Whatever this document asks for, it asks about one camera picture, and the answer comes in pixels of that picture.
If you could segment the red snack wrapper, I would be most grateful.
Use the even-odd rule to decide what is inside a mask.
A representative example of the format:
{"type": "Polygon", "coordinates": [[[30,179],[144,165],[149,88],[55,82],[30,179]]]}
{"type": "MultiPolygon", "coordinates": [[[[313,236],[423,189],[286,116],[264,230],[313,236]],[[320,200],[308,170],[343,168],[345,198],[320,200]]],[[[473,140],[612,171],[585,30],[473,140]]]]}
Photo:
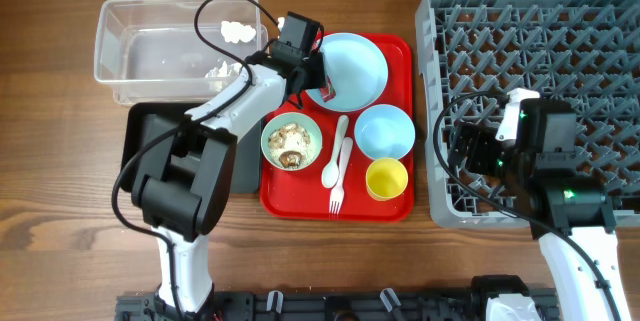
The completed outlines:
{"type": "Polygon", "coordinates": [[[334,87],[329,84],[328,86],[320,89],[320,96],[323,102],[328,102],[336,97],[336,91],[334,87]]]}

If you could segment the white tissue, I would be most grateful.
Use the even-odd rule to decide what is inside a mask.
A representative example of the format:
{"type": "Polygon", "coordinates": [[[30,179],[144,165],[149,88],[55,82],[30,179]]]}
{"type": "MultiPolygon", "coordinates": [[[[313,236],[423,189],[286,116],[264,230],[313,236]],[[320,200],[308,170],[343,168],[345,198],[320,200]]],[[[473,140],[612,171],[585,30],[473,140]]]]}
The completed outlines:
{"type": "Polygon", "coordinates": [[[220,79],[234,81],[241,73],[243,66],[238,63],[228,63],[223,61],[219,66],[210,69],[206,74],[206,79],[220,79]]]}
{"type": "Polygon", "coordinates": [[[250,43],[257,37],[256,29],[237,21],[222,21],[220,33],[226,43],[250,43]]]}

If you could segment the light blue bowl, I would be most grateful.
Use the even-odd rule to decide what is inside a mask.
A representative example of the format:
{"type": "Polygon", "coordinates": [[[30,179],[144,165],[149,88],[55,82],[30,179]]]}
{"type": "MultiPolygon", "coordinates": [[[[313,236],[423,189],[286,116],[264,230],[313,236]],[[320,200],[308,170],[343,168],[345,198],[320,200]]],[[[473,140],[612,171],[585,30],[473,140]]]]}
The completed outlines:
{"type": "Polygon", "coordinates": [[[402,109],[378,104],[357,118],[354,137],[358,148],[369,159],[401,159],[414,146],[416,131],[411,117],[402,109]]]}

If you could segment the yellow plastic cup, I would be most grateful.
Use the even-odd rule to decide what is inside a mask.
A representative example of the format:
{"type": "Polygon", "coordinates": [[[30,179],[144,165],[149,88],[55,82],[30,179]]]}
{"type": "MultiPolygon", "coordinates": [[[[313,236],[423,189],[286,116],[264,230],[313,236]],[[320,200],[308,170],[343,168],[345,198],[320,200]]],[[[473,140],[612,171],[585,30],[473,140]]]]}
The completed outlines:
{"type": "Polygon", "coordinates": [[[409,174],[399,160],[381,158],[373,161],[367,168],[365,183],[371,198],[388,201],[405,191],[409,183],[409,174]]]}

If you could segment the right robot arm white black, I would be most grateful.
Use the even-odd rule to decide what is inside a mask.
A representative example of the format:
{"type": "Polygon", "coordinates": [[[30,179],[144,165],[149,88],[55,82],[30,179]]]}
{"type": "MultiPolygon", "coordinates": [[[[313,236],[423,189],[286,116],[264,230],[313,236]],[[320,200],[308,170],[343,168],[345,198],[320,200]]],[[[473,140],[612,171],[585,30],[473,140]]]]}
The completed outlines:
{"type": "Polygon", "coordinates": [[[575,111],[565,101],[530,98],[506,103],[503,121],[513,138],[459,123],[438,162],[454,182],[456,168],[465,166],[500,179],[517,197],[509,212],[529,223],[564,319],[630,319],[611,198],[597,178],[576,171],[575,111]]]}

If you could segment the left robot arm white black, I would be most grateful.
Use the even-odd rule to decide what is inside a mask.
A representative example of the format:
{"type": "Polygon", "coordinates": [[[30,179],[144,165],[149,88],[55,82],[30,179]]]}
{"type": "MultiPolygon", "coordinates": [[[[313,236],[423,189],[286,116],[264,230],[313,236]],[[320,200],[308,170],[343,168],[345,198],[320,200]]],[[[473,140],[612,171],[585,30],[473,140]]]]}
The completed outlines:
{"type": "Polygon", "coordinates": [[[289,13],[268,51],[245,58],[239,77],[183,118],[149,114],[140,149],[123,165],[133,204],[154,236],[162,282],[154,312],[166,320],[212,320],[206,237],[231,191],[238,142],[291,97],[326,84],[323,26],[289,13]]]}

